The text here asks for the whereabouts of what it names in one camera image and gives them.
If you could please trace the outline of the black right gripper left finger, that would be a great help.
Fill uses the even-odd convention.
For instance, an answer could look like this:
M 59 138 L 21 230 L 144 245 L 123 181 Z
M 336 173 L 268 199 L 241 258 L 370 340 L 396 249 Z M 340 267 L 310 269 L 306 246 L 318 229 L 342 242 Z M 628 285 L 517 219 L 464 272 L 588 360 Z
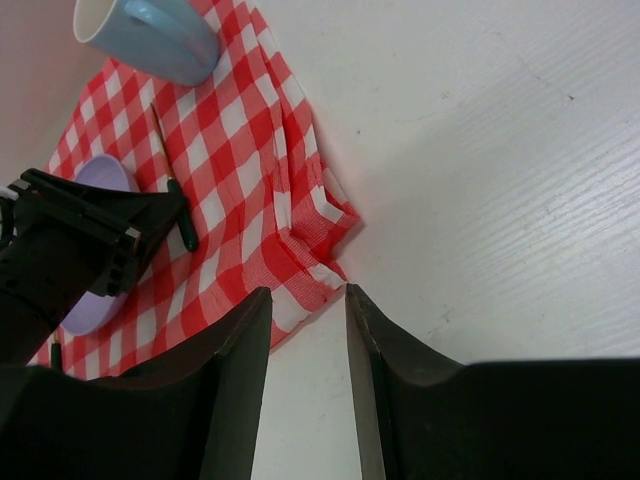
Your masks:
M 124 478 L 250 478 L 271 320 L 271 292 L 258 287 L 213 325 L 121 374 L 161 407 L 150 447 Z

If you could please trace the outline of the red white checkered cloth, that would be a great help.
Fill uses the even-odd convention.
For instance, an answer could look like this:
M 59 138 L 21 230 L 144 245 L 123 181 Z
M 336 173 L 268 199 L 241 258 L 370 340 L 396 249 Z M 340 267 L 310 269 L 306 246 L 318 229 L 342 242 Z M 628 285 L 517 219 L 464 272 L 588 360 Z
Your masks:
M 273 298 L 279 343 L 345 283 L 333 248 L 359 223 L 322 158 L 311 108 L 249 1 L 198 1 L 219 32 L 221 59 L 195 88 L 117 61 L 88 82 L 49 160 L 73 179 L 89 159 L 118 159 L 145 192 L 174 172 L 199 247 L 172 232 L 115 317 L 97 332 L 63 333 L 66 373 L 118 375 L 198 333 L 252 290 Z

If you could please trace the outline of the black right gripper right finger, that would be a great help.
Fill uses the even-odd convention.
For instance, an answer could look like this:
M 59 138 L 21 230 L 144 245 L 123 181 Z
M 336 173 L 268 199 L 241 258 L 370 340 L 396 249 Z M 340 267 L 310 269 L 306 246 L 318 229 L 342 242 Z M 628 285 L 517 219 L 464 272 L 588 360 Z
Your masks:
M 345 290 L 347 350 L 364 479 L 426 479 L 427 389 L 464 365 L 389 319 L 356 284 Z

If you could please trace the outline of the light blue mug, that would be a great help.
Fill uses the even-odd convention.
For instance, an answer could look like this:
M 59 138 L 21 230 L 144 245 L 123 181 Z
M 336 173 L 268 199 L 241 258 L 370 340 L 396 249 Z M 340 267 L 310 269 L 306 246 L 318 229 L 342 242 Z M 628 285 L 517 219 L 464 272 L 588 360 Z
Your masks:
M 73 33 L 127 66 L 188 87 L 206 81 L 220 57 L 216 32 L 187 1 L 77 1 Z

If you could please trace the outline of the gold fork green handle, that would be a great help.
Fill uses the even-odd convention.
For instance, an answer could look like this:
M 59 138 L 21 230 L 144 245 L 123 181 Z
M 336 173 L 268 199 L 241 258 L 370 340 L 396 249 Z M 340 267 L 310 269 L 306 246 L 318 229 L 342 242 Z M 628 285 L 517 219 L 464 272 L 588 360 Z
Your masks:
M 64 371 L 62 345 L 57 336 L 53 338 L 50 345 L 50 367 L 59 372 Z

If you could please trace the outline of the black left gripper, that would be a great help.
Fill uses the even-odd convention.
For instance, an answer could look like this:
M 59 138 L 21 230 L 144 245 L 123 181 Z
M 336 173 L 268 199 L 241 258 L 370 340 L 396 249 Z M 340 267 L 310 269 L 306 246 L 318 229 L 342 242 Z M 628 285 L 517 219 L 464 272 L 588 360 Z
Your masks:
M 1 195 L 2 363 L 28 363 L 85 293 L 131 291 L 183 206 L 24 171 Z

